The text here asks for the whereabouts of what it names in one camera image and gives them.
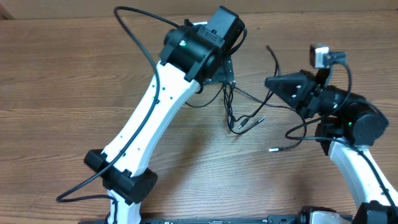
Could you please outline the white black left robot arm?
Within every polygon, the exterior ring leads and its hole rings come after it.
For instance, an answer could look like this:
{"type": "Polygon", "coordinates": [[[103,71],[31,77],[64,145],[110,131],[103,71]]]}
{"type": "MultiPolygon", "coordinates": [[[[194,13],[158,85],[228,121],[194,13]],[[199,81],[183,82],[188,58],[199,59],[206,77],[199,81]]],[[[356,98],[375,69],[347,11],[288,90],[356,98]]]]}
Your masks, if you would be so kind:
{"type": "Polygon", "coordinates": [[[141,222],[141,202],[158,178],[148,168],[156,144],[199,86],[231,62],[236,41],[246,31],[239,16],[224,6],[208,22],[185,20],[169,30],[150,85],[129,120],[104,149],[85,156],[111,200],[104,223],[141,222]]]}

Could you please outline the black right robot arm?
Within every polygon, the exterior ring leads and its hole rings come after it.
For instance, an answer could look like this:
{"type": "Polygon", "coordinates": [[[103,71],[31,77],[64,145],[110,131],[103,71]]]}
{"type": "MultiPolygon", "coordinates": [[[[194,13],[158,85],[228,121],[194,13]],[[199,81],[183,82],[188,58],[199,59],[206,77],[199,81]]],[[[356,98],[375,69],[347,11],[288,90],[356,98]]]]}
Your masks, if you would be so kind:
{"type": "Polygon", "coordinates": [[[317,128],[312,139],[340,170],[356,204],[353,223],[397,223],[397,190],[369,147],[389,125],[365,97],[329,84],[332,71],[268,77],[265,86],[317,128]]]}

